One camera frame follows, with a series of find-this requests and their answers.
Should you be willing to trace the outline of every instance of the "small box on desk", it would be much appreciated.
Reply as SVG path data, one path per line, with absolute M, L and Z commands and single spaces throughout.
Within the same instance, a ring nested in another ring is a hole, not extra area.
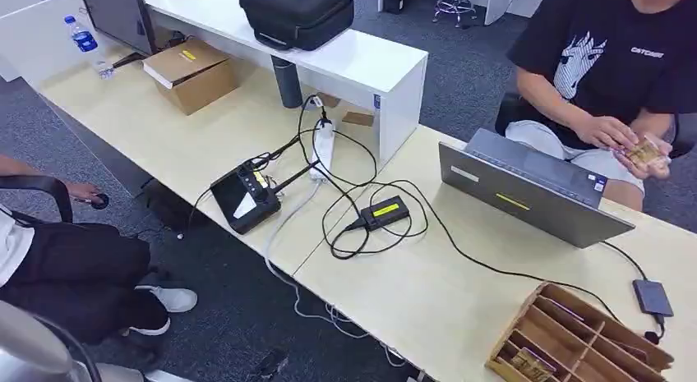
M 574 294 L 540 285 L 487 367 L 508 382 L 663 382 L 673 357 Z
M 147 58 L 143 70 L 155 79 L 160 93 L 186 115 L 237 87 L 229 57 L 199 39 Z

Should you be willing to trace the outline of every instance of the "shoe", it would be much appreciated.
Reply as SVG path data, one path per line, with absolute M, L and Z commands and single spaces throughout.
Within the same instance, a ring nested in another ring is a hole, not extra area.
M 189 289 L 166 289 L 150 285 L 136 286 L 136 289 L 153 293 L 170 314 L 190 311 L 198 301 L 196 293 Z
M 138 329 L 136 327 L 130 327 L 130 330 L 135 331 L 136 333 L 140 333 L 143 335 L 150 335 L 150 336 L 155 336 L 155 335 L 162 335 L 169 330 L 169 325 L 170 321 L 169 318 L 167 318 L 167 323 L 164 324 L 164 326 L 160 327 L 159 329 L 152 330 L 152 329 Z

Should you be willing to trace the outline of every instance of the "black carrying case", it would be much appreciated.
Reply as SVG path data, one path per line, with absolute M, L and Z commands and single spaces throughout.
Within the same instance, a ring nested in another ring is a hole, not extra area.
M 312 51 L 353 23 L 353 0 L 239 0 L 263 44 Z

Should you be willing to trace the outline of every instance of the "person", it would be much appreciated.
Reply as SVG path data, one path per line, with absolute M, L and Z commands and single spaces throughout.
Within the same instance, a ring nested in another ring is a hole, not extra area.
M 697 0 L 542 0 L 508 53 L 536 117 L 506 137 L 608 178 L 603 196 L 641 210 L 667 178 L 673 114 L 697 112 Z M 634 164 L 651 140 L 664 156 Z
M 42 175 L 0 155 L 0 177 Z M 70 196 L 100 203 L 89 183 L 64 182 Z M 98 223 L 24 227 L 0 205 L 0 300 L 51 319 L 85 343 L 122 329 L 163 334 L 169 313 L 194 307 L 196 294 L 138 283 L 148 274 L 147 242 Z

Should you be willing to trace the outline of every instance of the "water bottle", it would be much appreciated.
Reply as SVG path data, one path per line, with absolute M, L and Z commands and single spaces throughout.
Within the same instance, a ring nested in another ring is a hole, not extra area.
M 113 66 L 102 56 L 97 46 L 97 41 L 92 33 L 90 33 L 90 30 L 84 27 L 80 22 L 75 21 L 74 16 L 66 16 L 65 22 L 70 30 L 72 41 L 87 56 L 90 65 L 97 71 L 99 77 L 103 80 L 111 78 Z

